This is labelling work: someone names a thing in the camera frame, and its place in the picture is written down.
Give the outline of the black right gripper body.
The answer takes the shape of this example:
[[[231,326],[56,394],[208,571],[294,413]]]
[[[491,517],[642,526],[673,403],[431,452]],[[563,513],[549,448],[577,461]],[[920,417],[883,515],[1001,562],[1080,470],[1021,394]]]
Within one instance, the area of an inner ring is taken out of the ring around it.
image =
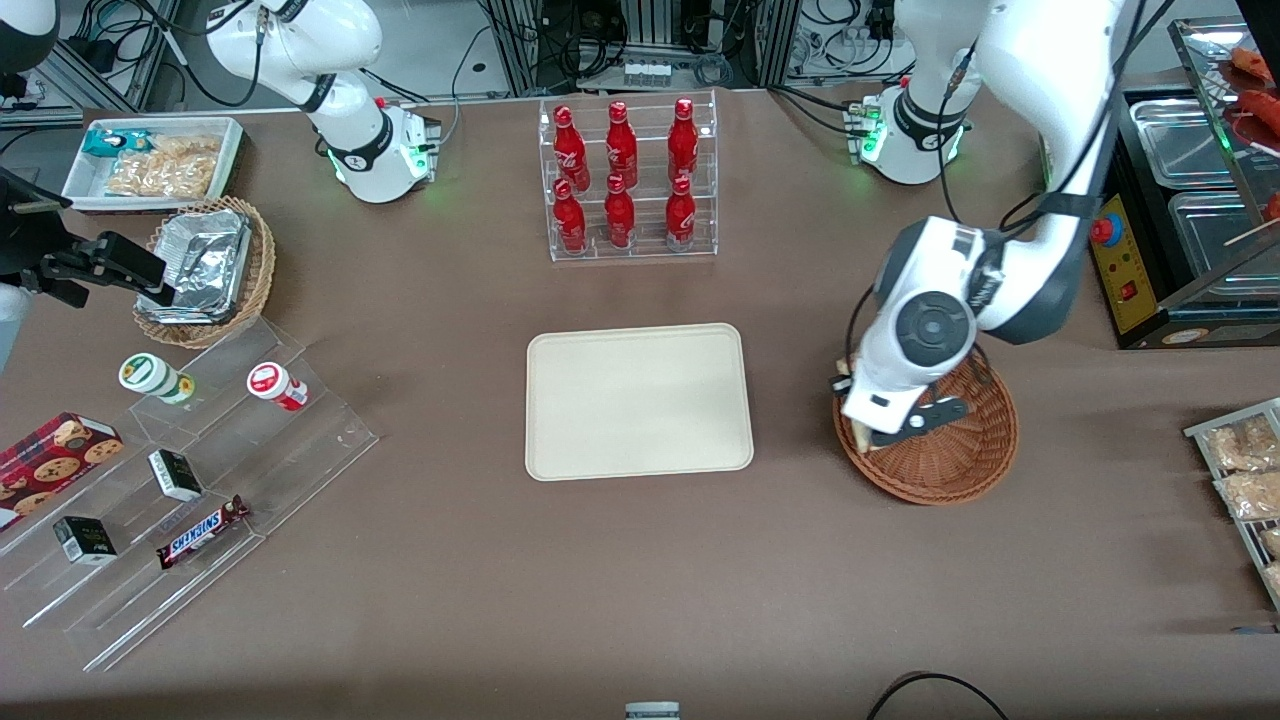
[[[42,256],[35,265],[20,270],[20,287],[33,295],[47,295],[74,309],[88,302],[90,290],[99,279],[92,263],[79,252],[60,251]]]

